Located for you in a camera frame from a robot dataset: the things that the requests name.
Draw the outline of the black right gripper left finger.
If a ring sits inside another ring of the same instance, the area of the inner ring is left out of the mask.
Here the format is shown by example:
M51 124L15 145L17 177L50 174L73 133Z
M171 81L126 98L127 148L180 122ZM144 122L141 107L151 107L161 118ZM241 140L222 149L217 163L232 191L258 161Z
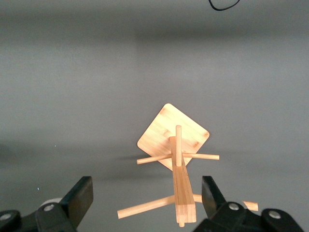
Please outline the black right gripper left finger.
M39 232L75 232L93 202L92 177L83 176L58 203L35 212Z

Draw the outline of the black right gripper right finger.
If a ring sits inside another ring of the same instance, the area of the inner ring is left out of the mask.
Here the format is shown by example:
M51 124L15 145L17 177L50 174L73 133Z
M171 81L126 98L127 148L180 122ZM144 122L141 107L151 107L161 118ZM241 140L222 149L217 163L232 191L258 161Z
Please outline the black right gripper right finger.
M202 177L202 203L207 215L196 232L259 232L259 216L236 202L228 202L211 176Z

